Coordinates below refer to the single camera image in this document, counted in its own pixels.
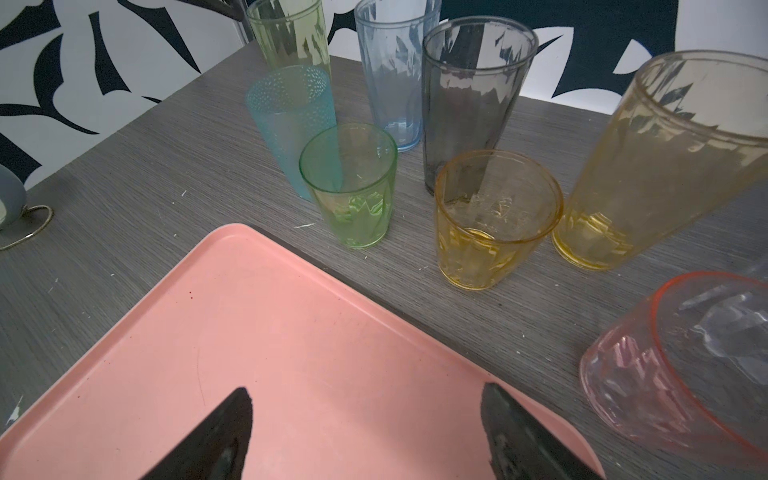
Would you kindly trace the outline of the tall blue glass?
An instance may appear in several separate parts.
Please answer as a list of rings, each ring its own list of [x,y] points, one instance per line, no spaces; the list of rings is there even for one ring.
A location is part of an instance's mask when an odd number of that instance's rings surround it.
[[[422,43],[441,8],[440,0],[364,0],[353,10],[373,121],[399,151],[422,137]]]

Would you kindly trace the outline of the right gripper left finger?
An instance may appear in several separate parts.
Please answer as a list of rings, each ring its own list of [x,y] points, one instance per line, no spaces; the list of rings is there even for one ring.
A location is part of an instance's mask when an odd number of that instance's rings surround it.
[[[142,479],[240,480],[252,427],[252,399],[238,387]]]

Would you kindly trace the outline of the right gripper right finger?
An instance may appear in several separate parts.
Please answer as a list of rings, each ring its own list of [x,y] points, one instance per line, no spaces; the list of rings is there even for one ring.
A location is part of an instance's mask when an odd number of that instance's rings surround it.
[[[484,385],[480,415],[496,478],[600,477],[499,384]]]

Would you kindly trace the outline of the tall dark grey glass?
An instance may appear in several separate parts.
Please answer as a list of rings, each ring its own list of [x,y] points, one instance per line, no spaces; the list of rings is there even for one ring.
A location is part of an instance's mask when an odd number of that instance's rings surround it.
[[[423,165],[429,193],[449,160],[496,147],[538,47],[532,29],[496,16],[446,20],[425,35]]]

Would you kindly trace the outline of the pink plastic tray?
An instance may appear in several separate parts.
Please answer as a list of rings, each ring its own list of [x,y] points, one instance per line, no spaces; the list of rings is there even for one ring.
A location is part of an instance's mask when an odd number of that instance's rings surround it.
[[[233,390],[247,479],[490,479],[492,375],[243,224],[207,235],[2,435],[5,479],[137,479]]]

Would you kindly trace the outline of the tall yellow-green glass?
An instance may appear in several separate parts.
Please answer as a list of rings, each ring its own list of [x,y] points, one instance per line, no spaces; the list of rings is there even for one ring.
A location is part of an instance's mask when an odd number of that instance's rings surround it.
[[[266,63],[272,70],[309,65],[331,76],[321,0],[252,1],[246,14]]]

